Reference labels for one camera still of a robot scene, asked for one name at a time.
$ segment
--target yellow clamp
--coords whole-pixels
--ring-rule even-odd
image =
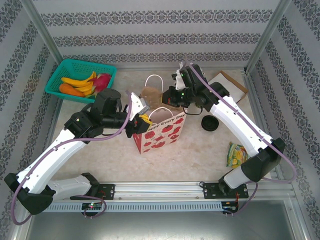
[[[139,115],[139,117],[147,124],[150,124],[150,126],[152,125],[152,121],[149,120],[149,116],[147,114]]]

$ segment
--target plastic basket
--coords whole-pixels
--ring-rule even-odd
[[[110,74],[112,77],[108,84],[108,88],[111,88],[112,84],[114,83],[117,72],[117,69],[114,66],[109,66],[101,63],[93,63],[88,61],[65,59],[54,71],[48,83],[46,84],[44,90],[46,93],[56,95],[61,99],[71,100],[85,104],[94,103],[94,96],[85,98],[64,94],[59,91],[59,86],[63,83],[61,81],[62,77],[76,80],[85,80],[91,76],[93,71],[95,71],[97,75]]]

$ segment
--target snack bag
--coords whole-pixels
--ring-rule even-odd
[[[244,146],[232,142],[229,143],[229,151],[226,158],[227,167],[235,169],[247,161],[248,158],[250,158],[250,156],[247,154]]]

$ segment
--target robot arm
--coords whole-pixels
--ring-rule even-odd
[[[57,144],[70,139],[95,138],[101,135],[104,129],[119,129],[128,113],[126,109],[121,112],[121,94],[114,89],[107,88],[96,96],[93,104],[87,105],[84,109],[74,113],[64,124],[56,140],[38,157],[31,165],[18,174],[9,173],[4,181],[12,191],[16,191],[18,185],[23,181],[30,169],[50,149]],[[145,118],[140,117],[147,110],[143,98],[131,93],[131,113],[129,122],[125,127],[128,138],[133,134],[144,133],[152,125]],[[62,167],[67,160],[89,141],[69,142],[43,159],[28,180],[23,184],[17,198],[22,205],[32,214],[41,213],[53,200],[70,198],[75,195],[87,195],[95,197],[97,194],[98,181],[90,174],[82,175],[66,180],[52,181],[52,176]]]
[[[192,65],[196,72],[205,81],[198,65]],[[283,153],[285,143],[281,138],[273,140],[268,134],[259,129],[237,106],[229,92],[218,82],[210,85],[227,103],[231,104],[237,112],[231,110],[225,103],[216,97],[198,79],[189,66],[180,64],[180,69],[172,75],[176,85],[170,86],[162,95],[162,102],[174,107],[187,108],[190,104],[204,108],[213,116],[222,121],[232,133],[240,140],[247,153],[251,156],[240,167],[231,170],[219,180],[219,189],[229,193],[241,184],[249,181],[258,182],[280,162],[280,156],[273,151],[263,139],[271,143]],[[262,135],[260,139],[254,131],[237,114],[242,116]]]

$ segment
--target black lid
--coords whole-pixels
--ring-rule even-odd
[[[204,130],[212,132],[219,126],[219,121],[212,115],[207,115],[202,118],[201,126]]]

